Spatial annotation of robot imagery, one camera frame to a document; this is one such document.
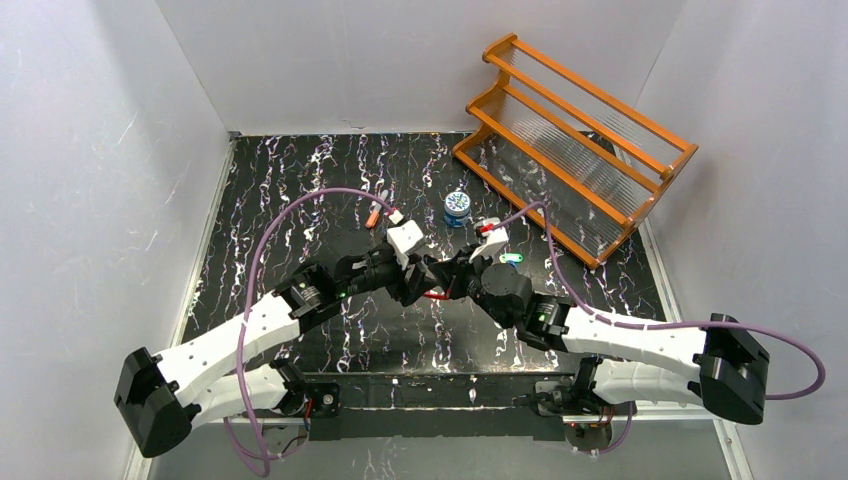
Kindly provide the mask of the red handled spiked keyring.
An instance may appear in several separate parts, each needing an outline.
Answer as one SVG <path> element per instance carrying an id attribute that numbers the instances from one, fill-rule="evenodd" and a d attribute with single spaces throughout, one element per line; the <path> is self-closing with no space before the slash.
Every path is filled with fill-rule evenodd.
<path id="1" fill-rule="evenodd" d="M 427 291 L 423 293 L 423 297 L 431 300 L 437 301 L 449 301 L 451 299 L 450 293 L 446 291 Z"/>

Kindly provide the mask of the green tagged key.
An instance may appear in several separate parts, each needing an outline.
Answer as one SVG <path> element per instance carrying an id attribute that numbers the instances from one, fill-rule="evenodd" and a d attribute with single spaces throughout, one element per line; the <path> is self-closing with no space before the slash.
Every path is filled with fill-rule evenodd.
<path id="1" fill-rule="evenodd" d="M 503 254 L 501 254 L 501 255 L 499 256 L 499 260 L 500 260 L 502 263 L 518 264 L 518 263 L 522 263 L 522 262 L 523 262 L 524 257 L 523 257 L 523 255 L 522 255 L 522 254 L 520 254 L 520 253 L 507 252 L 507 253 L 503 253 Z"/>

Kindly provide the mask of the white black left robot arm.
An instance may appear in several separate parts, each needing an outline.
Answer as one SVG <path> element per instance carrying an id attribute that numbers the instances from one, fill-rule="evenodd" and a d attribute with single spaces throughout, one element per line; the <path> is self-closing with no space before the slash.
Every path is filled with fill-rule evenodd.
<path id="1" fill-rule="evenodd" d="M 362 254 L 321 255 L 207 333 L 156 353 L 129 353 L 114 403 L 141 455 L 160 456 L 194 428 L 237 414 L 244 402 L 236 366 L 339 315 L 345 299 L 384 289 L 408 306 L 439 287 L 430 262 L 412 254 L 401 264 L 387 242 Z"/>

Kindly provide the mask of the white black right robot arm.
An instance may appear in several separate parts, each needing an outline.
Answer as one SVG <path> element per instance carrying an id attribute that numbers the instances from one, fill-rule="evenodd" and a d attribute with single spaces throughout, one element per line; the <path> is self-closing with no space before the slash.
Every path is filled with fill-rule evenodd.
<path id="1" fill-rule="evenodd" d="M 476 256 L 470 247 L 449 260 L 424 262 L 449 298 L 471 299 L 527 345 L 583 355 L 568 400 L 667 401 L 700 405 L 738 424 L 764 419 L 770 356 L 733 319 L 716 314 L 692 326 L 588 313 L 567 296 L 535 290 L 514 266 Z"/>

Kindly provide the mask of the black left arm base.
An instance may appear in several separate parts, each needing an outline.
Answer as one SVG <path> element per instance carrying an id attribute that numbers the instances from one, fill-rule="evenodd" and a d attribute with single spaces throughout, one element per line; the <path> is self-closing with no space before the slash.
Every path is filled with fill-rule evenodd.
<path id="1" fill-rule="evenodd" d="M 306 419 L 335 418 L 341 410 L 341 388 L 334 382 L 287 381 L 286 392 L 274 407 L 283 416 Z"/>

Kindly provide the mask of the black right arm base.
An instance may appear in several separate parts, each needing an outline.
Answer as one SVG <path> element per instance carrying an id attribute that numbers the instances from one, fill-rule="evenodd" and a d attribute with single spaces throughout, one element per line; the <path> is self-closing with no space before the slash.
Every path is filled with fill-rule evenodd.
<path id="1" fill-rule="evenodd" d="M 529 394 L 514 400 L 543 418 L 558 418 L 565 428 L 565 441 L 572 449 L 600 451 L 612 444 L 615 407 L 597 398 L 572 377 L 542 380 Z"/>

